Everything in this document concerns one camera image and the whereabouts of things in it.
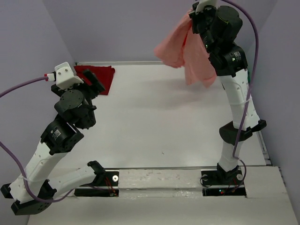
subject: folded red fabric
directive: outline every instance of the folded red fabric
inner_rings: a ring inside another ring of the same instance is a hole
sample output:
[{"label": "folded red fabric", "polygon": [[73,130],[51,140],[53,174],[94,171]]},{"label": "folded red fabric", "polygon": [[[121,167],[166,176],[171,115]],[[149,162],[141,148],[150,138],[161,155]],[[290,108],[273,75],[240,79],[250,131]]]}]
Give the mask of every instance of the folded red fabric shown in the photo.
[{"label": "folded red fabric", "polygon": [[98,80],[103,84],[105,87],[105,91],[101,92],[100,95],[108,95],[109,89],[111,88],[111,84],[113,81],[113,75],[115,69],[112,67],[94,67],[94,66],[74,66],[74,69],[77,75],[83,79],[88,85],[91,85],[89,80],[83,75],[83,71],[89,69],[93,72]]}]

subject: red cloth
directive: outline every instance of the red cloth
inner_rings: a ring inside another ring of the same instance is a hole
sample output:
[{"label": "red cloth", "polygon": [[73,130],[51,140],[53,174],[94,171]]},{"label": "red cloth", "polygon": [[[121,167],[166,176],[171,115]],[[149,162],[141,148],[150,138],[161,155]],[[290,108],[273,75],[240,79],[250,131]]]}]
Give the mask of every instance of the red cloth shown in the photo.
[{"label": "red cloth", "polygon": [[115,69],[112,67],[93,67],[93,66],[74,66],[77,75],[82,78],[88,85],[91,85],[89,80],[83,75],[83,71],[89,69],[93,72],[98,80],[103,84],[105,87],[105,91],[101,92],[100,95],[108,95],[109,89],[111,88],[111,84],[113,81],[113,75]]}]

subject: pink cloth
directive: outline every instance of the pink cloth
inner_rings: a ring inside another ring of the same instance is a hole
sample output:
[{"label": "pink cloth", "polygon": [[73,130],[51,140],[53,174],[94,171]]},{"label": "pink cloth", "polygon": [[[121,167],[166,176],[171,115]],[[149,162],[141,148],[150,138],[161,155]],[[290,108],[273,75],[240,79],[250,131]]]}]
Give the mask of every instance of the pink cloth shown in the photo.
[{"label": "pink cloth", "polygon": [[154,53],[168,66],[184,66],[187,85],[201,81],[208,88],[217,77],[200,35],[193,34],[192,21],[188,14],[184,15],[175,30],[154,49]]}]

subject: wall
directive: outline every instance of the wall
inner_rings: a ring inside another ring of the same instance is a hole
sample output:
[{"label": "wall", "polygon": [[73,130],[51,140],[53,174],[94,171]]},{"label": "wall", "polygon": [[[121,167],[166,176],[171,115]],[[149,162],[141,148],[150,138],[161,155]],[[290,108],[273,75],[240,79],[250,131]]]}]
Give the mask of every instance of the wall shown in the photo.
[{"label": "wall", "polygon": [[[299,0],[279,0],[260,32],[260,51],[253,96],[268,126],[263,136],[274,165],[282,168],[300,221],[299,137]],[[255,46],[247,53],[253,62]]]},{"label": "wall", "polygon": [[[73,61],[41,0],[2,0],[0,30],[0,92],[52,72],[64,61]],[[58,98],[50,85],[32,84],[0,100],[0,140],[23,165],[54,118],[53,105]],[[0,185],[12,182],[19,174],[13,160],[0,149]],[[0,195],[0,224],[27,224],[27,216],[13,214],[12,203]]]},{"label": "wall", "polygon": [[[234,0],[261,28],[277,0]],[[44,0],[75,61],[157,60],[154,47],[178,23],[194,0]],[[249,22],[237,43],[248,49],[253,40]]]}]

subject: robotic arm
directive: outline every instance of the robotic arm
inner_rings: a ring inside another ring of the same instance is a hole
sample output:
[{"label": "robotic arm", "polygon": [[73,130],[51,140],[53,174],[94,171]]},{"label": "robotic arm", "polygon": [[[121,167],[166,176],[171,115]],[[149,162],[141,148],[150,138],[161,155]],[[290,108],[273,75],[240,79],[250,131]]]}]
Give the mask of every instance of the robotic arm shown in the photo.
[{"label": "robotic arm", "polygon": [[56,66],[52,74],[47,74],[49,80],[56,80],[51,90],[60,97],[54,106],[58,115],[41,135],[37,150],[25,168],[31,192],[46,201],[34,200],[25,188],[24,177],[20,175],[1,188],[6,198],[15,200],[11,208],[16,215],[38,214],[50,206],[48,200],[80,185],[96,186],[105,176],[104,168],[97,161],[92,161],[72,173],[48,178],[57,163],[83,138],[77,128],[89,129],[96,123],[93,112],[96,107],[92,105],[92,99],[105,89],[89,70],[83,74],[91,81],[91,86],[75,76],[67,62]]},{"label": "robotic arm", "polygon": [[250,97],[235,152],[236,157],[233,157],[249,88],[248,63],[244,50],[234,43],[243,25],[238,11],[229,6],[220,6],[217,9],[216,2],[216,0],[203,0],[195,3],[189,16],[192,19],[193,33],[200,35],[207,53],[210,54],[209,60],[226,91],[232,111],[233,121],[219,130],[223,139],[223,150],[217,165],[217,172],[215,176],[206,178],[213,180],[212,182],[217,181],[219,184],[228,184],[237,176],[237,158],[243,142],[254,132],[265,128],[266,121],[259,118],[252,97]]}]

